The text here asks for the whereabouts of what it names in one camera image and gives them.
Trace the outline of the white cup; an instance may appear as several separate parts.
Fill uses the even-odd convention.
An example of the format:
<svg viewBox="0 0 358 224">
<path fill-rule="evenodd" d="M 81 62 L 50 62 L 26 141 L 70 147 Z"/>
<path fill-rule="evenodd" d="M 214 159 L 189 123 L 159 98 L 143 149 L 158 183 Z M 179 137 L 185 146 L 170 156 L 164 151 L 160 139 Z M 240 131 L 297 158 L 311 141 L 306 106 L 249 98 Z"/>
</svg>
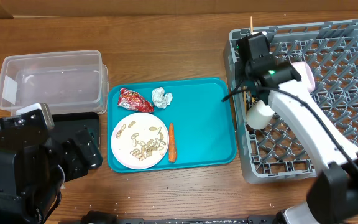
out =
<svg viewBox="0 0 358 224">
<path fill-rule="evenodd" d="M 269 105 L 259 100 L 250 107 L 246 114 L 247 125 L 252 129 L 264 129 L 268 126 L 274 114 L 274 110 Z"/>
</svg>

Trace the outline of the pink bowl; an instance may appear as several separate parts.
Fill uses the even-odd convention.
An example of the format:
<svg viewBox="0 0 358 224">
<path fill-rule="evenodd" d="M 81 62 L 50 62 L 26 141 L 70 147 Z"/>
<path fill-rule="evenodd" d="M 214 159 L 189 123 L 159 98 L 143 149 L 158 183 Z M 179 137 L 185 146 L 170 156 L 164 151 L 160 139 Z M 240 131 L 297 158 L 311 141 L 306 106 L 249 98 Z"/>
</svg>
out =
<svg viewBox="0 0 358 224">
<path fill-rule="evenodd" d="M 312 93 L 315 89 L 315 80 L 310 66 L 306 62 L 293 62 L 291 65 L 300 74 L 301 81 L 308 92 Z"/>
</svg>

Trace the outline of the teal serving tray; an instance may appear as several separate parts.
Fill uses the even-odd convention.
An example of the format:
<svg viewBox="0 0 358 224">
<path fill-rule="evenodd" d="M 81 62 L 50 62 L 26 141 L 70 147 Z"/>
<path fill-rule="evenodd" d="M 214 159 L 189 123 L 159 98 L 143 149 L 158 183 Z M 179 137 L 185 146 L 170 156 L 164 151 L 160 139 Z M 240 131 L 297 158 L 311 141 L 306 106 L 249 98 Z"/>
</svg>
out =
<svg viewBox="0 0 358 224">
<path fill-rule="evenodd" d="M 131 110 L 118 106 L 120 90 L 138 92 L 148 101 L 152 90 L 162 87 L 173 95 L 165 109 L 156 108 L 154 115 L 174 126 L 177 159 L 174 163 L 164 157 L 150 167 L 151 171 L 183 169 L 230 163 L 237 154 L 231 106 L 223 101 L 228 94 L 226 83 L 220 78 L 171 80 L 165 82 L 131 83 L 115 86 L 108 95 L 107 131 L 111 136 L 116 125 Z"/>
</svg>

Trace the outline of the white plate with peanuts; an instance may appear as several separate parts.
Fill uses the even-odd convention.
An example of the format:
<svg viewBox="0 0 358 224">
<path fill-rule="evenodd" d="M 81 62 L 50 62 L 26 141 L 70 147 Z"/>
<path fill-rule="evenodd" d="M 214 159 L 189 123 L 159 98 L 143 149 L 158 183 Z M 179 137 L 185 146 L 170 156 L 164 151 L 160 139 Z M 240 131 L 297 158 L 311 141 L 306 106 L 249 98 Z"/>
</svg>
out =
<svg viewBox="0 0 358 224">
<path fill-rule="evenodd" d="M 168 152 L 169 131 L 162 120 L 149 113 L 121 119 L 112 131 L 110 147 L 124 167 L 144 170 L 158 164 Z"/>
</svg>

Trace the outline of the red snack wrapper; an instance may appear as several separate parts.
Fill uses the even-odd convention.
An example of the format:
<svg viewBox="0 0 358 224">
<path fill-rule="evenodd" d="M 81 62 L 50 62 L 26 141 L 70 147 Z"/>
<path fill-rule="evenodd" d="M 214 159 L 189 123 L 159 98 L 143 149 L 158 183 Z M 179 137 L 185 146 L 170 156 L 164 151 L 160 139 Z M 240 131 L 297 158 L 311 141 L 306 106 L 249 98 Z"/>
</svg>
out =
<svg viewBox="0 0 358 224">
<path fill-rule="evenodd" d="M 154 106 L 138 92 L 127 88 L 120 89 L 120 95 L 117 105 L 127 110 L 138 111 L 142 113 L 153 113 Z"/>
</svg>

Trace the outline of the orange carrot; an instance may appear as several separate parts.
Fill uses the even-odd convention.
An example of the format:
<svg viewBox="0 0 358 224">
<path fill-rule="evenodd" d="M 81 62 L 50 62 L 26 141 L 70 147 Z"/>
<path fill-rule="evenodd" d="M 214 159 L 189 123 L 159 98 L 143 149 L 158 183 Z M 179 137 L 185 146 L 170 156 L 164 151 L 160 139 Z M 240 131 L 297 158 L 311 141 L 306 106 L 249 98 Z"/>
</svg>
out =
<svg viewBox="0 0 358 224">
<path fill-rule="evenodd" d="M 175 142 L 175 133 L 173 123 L 169 126 L 169 145 L 168 145 L 168 160 L 171 163 L 174 163 L 177 159 L 177 148 Z"/>
</svg>

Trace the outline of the white tissue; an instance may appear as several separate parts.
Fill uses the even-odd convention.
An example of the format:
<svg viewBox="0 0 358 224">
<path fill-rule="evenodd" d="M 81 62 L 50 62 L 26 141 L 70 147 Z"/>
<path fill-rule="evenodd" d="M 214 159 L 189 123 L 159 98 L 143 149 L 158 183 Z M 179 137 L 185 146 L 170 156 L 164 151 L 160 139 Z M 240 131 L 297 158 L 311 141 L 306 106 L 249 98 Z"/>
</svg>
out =
<svg viewBox="0 0 358 224">
<path fill-rule="evenodd" d="M 165 109 L 170 105 L 172 100 L 173 95 L 171 93 L 166 93 L 162 87 L 152 90 L 152 102 L 156 107 Z"/>
</svg>

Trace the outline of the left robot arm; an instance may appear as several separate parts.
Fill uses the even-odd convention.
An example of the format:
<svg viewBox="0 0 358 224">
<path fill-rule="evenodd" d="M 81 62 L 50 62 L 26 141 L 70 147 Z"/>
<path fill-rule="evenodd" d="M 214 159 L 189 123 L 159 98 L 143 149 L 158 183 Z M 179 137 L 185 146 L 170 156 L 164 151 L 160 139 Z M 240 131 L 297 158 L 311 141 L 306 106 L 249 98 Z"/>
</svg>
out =
<svg viewBox="0 0 358 224">
<path fill-rule="evenodd" d="M 44 223 L 64 183 L 101 166 L 99 142 L 97 118 L 0 118 L 0 223 Z"/>
</svg>

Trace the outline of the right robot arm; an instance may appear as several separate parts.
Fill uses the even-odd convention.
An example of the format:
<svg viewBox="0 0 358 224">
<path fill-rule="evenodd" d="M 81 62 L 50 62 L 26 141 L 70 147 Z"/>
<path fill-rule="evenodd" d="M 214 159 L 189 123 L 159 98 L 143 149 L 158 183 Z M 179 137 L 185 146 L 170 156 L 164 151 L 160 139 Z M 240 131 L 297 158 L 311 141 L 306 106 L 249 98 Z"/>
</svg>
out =
<svg viewBox="0 0 358 224">
<path fill-rule="evenodd" d="M 278 114 L 306 150 L 318 175 L 306 201 L 277 213 L 274 223 L 341 223 L 358 215 L 358 147 L 329 120 L 311 97 L 314 77 L 305 62 L 278 63 L 266 35 L 236 40 L 241 86 L 258 102 L 247 112 L 253 129 L 267 126 Z"/>
</svg>

